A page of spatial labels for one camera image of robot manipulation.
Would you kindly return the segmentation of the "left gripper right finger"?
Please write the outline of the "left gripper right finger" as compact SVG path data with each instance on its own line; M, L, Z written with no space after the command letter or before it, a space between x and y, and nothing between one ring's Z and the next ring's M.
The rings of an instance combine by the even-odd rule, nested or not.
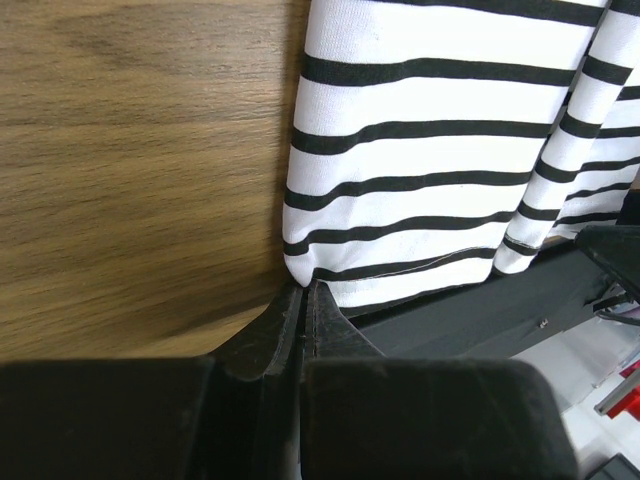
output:
M303 373L342 373L377 366L384 354L341 312L327 284L307 290L302 339Z

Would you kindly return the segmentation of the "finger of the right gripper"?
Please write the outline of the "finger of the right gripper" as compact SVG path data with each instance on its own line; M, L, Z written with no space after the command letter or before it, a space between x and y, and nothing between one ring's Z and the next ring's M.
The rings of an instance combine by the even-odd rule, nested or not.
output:
M593 263L639 302L639 227L631 225L587 226L574 240Z

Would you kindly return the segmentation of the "black white striped tank top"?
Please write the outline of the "black white striped tank top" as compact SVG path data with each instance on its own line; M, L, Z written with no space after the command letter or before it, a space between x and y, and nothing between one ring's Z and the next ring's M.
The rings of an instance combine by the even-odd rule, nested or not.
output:
M635 1L315 1L284 260L349 312L526 270L639 170Z

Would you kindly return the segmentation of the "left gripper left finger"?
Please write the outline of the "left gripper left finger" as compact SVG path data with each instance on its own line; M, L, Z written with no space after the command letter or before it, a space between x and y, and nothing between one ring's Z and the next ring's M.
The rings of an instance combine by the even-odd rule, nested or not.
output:
M239 380L280 375L293 356L303 293L286 284L257 318L211 352L216 363Z

